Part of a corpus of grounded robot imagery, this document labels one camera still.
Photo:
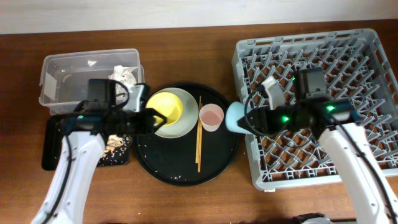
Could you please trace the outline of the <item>blue cup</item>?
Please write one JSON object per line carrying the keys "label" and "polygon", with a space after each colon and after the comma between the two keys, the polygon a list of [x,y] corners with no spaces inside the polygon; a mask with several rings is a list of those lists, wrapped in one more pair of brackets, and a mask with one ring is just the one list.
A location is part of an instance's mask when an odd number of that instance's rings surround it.
{"label": "blue cup", "polygon": [[244,117],[244,105],[238,101],[230,104],[225,115],[225,124],[229,131],[239,133],[237,121]]}

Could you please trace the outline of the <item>yellow bowl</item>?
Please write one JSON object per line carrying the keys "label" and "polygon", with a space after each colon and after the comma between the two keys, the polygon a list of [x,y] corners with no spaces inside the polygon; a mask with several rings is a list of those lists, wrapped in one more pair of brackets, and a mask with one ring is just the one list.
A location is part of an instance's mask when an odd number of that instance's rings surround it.
{"label": "yellow bowl", "polygon": [[146,103],[146,108],[153,108],[167,118],[165,125],[174,124],[182,115],[183,105],[180,98],[170,92],[156,93]]}

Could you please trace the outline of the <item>food scraps pile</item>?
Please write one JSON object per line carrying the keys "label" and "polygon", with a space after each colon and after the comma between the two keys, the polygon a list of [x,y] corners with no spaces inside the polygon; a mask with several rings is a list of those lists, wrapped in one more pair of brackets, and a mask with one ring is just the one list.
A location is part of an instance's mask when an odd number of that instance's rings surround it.
{"label": "food scraps pile", "polygon": [[97,164],[102,166],[121,166],[129,162],[131,138],[129,136],[109,136],[106,148]]}

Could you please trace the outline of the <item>pink cup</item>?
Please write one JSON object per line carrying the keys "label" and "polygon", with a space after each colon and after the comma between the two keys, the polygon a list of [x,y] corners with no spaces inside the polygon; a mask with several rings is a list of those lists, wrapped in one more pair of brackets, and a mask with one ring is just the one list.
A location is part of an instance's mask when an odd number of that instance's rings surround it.
{"label": "pink cup", "polygon": [[207,104],[201,108],[199,119],[206,131],[215,132],[224,120],[224,111],[216,104]]}

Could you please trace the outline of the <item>pale grey plate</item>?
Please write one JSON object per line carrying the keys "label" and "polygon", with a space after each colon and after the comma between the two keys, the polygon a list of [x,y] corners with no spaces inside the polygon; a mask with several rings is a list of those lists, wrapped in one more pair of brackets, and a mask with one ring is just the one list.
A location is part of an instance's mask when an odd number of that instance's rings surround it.
{"label": "pale grey plate", "polygon": [[178,121],[174,124],[163,125],[155,134],[163,138],[179,138],[193,129],[198,118],[198,103],[187,91],[181,88],[164,88],[156,93],[170,92],[177,95],[183,105],[183,112]]}

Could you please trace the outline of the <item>wooden chopstick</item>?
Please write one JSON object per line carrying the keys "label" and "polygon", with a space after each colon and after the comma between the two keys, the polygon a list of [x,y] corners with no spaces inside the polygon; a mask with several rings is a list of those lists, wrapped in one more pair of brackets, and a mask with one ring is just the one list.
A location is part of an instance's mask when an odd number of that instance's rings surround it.
{"label": "wooden chopstick", "polygon": [[[198,108],[201,108],[201,96],[199,97]],[[200,119],[198,115],[197,119],[197,139],[196,139],[196,148],[195,148],[195,163],[198,163],[198,151],[199,151],[199,138],[200,138]]]}
{"label": "wooden chopstick", "polygon": [[201,147],[202,147],[202,132],[203,132],[203,125],[201,120],[199,119],[200,125],[200,133],[199,133],[199,146],[198,146],[198,168],[197,171],[201,172]]}

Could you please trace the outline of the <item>white napkin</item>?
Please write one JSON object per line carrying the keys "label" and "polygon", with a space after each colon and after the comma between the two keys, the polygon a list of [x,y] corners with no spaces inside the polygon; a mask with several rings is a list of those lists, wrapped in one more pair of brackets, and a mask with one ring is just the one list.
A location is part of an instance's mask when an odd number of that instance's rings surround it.
{"label": "white napkin", "polygon": [[123,84],[135,85],[137,83],[138,67],[115,66],[109,79],[119,81]]}

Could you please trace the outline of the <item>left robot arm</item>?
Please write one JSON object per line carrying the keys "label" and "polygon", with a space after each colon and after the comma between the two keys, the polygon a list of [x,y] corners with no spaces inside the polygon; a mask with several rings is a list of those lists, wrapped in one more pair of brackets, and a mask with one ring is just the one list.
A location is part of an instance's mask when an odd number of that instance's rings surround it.
{"label": "left robot arm", "polygon": [[62,119],[64,136],[49,190],[32,223],[82,223],[94,171],[111,135],[156,132],[167,117],[153,108],[140,112],[79,111]]}

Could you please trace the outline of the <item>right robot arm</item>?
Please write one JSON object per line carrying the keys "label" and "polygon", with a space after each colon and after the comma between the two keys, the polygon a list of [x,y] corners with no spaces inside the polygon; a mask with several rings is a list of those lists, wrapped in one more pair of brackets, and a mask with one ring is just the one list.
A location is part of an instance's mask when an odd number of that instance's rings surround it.
{"label": "right robot arm", "polygon": [[333,161],[351,197],[358,223],[397,223],[397,197],[385,178],[349,100],[322,97],[293,106],[248,110],[232,103],[226,113],[230,131],[256,136],[310,129]]}

